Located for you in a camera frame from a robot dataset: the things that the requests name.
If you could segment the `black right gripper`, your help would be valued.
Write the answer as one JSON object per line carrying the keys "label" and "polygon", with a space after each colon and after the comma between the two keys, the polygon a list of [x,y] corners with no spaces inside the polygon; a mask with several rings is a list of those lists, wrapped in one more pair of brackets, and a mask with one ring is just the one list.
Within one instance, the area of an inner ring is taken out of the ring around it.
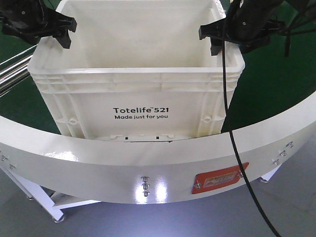
{"label": "black right gripper", "polygon": [[224,53],[226,42],[240,45],[242,53],[270,43],[270,36],[285,28],[283,21],[272,19],[278,4],[232,4],[224,22],[201,25],[199,39],[211,39],[211,55]]}

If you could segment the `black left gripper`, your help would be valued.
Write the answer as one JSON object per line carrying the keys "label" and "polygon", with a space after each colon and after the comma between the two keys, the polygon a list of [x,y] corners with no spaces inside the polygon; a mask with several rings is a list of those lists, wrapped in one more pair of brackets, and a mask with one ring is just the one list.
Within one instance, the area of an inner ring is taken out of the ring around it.
{"label": "black left gripper", "polygon": [[[74,17],[63,15],[46,6],[42,0],[2,0],[2,33],[18,37],[29,44],[36,44],[37,38],[49,36],[61,30],[75,32],[77,22]],[[69,49],[71,39],[68,31],[52,36],[59,44]]]}

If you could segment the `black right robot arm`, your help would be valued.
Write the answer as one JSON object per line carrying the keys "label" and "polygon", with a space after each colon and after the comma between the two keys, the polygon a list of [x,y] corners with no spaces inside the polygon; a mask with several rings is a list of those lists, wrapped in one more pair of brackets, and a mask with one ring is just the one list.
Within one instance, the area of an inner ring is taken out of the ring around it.
{"label": "black right robot arm", "polygon": [[223,19],[201,25],[198,31],[200,40],[209,37],[211,55],[216,56],[223,50],[224,42],[235,43],[242,54],[270,43],[272,34],[286,38],[284,55],[290,51],[291,36],[315,32],[315,29],[301,30],[316,20],[316,2],[314,0],[290,0],[288,3],[297,10],[297,15],[289,25],[273,19],[272,15],[282,4],[281,0],[233,0]]}

